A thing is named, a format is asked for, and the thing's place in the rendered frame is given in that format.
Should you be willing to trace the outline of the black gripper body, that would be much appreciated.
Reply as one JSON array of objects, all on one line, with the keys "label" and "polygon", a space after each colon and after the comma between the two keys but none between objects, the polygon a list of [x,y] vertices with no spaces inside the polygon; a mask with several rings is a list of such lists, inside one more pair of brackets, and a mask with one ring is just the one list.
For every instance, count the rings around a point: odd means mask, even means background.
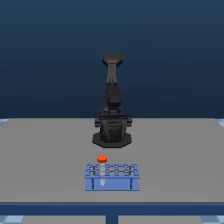
[{"label": "black gripper body", "polygon": [[124,122],[128,127],[132,126],[132,118],[126,114],[105,114],[101,113],[95,119],[95,126],[100,127],[103,121],[107,122]]}]

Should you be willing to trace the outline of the orange-capped clear centrifuge tube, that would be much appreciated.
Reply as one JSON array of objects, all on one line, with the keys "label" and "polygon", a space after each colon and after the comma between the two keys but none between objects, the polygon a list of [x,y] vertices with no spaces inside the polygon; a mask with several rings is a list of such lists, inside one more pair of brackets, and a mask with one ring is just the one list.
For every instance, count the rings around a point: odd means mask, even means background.
[{"label": "orange-capped clear centrifuge tube", "polygon": [[106,175],[106,163],[108,161],[108,158],[106,155],[99,155],[97,157],[97,161],[99,163],[99,175],[101,177],[100,184],[104,186],[106,183],[106,179],[104,178],[104,176]]}]

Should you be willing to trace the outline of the blue tube rack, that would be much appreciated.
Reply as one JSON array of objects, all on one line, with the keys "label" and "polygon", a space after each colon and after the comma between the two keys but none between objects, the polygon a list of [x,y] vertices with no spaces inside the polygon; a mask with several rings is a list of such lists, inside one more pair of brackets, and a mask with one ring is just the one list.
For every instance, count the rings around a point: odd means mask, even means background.
[{"label": "blue tube rack", "polygon": [[100,184],[99,164],[87,164],[86,191],[138,191],[140,173],[137,164],[106,164],[106,183]]}]

